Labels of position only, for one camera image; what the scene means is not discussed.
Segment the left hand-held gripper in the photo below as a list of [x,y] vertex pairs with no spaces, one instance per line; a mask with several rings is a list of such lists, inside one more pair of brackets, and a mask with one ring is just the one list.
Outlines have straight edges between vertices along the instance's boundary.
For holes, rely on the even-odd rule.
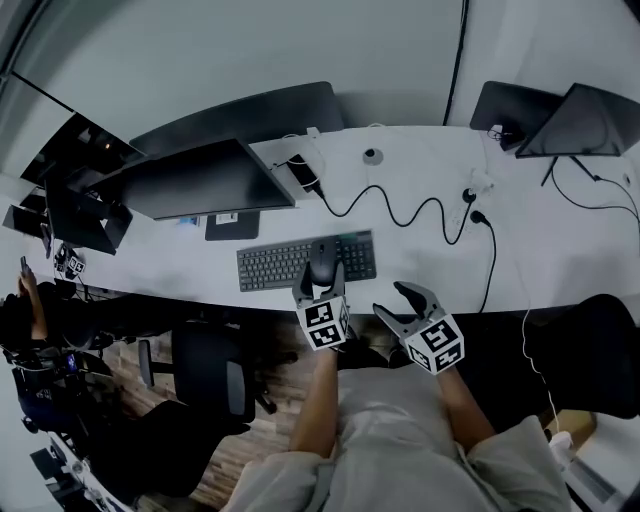
[[345,300],[345,270],[342,262],[335,269],[330,299],[313,302],[310,263],[306,262],[292,286],[292,295],[303,334],[314,351],[335,348],[347,341],[349,309]]

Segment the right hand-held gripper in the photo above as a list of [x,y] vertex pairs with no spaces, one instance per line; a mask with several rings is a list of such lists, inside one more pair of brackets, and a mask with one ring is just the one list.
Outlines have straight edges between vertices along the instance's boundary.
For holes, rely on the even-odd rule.
[[396,337],[404,340],[409,359],[432,375],[462,361],[464,335],[451,314],[441,314],[435,294],[407,281],[395,281],[393,285],[407,299],[414,314],[398,316],[377,303],[373,304],[373,312]]

